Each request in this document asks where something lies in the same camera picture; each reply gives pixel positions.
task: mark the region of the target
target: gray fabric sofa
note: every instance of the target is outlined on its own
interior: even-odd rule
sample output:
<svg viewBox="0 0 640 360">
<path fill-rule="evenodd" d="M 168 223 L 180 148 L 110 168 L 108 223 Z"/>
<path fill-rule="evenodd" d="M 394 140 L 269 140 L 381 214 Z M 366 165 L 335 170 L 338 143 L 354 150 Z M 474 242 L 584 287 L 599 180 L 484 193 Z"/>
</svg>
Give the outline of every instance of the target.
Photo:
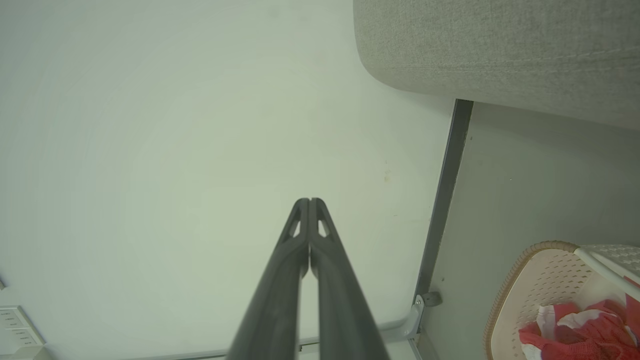
<svg viewBox="0 0 640 360">
<path fill-rule="evenodd" d="M 355 0 L 365 68 L 401 90 L 640 129 L 639 0 Z"/>
</svg>

